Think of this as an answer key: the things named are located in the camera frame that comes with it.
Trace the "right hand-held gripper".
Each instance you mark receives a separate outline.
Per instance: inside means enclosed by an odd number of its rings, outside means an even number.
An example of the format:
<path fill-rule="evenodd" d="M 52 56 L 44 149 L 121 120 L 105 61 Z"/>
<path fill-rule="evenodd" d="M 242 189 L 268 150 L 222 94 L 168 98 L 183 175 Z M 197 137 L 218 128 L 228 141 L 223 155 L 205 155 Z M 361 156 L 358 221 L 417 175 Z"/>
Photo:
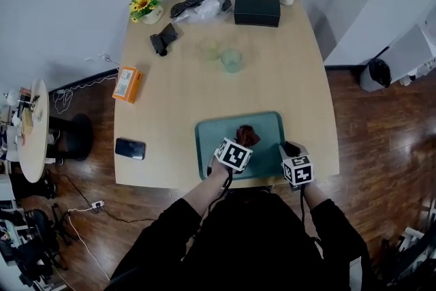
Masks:
<path fill-rule="evenodd" d="M 304 146 L 296 142 L 285 141 L 279 145 L 279 151 L 283 177 L 288 181 L 293 192 L 314 182 L 313 163 Z"/>

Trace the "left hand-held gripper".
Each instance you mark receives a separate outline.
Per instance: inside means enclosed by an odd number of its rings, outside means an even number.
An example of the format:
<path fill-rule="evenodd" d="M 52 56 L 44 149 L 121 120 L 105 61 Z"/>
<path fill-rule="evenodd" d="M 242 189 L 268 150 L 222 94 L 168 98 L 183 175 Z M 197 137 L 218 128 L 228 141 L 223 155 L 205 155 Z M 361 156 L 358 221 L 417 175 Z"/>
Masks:
<path fill-rule="evenodd" d="M 219 147 L 215 149 L 208 163 L 206 174 L 211 174 L 214 159 L 227 166 L 232 174 L 241 174 L 247 167 L 252 153 L 251 149 L 236 143 L 234 140 L 224 138 Z"/>

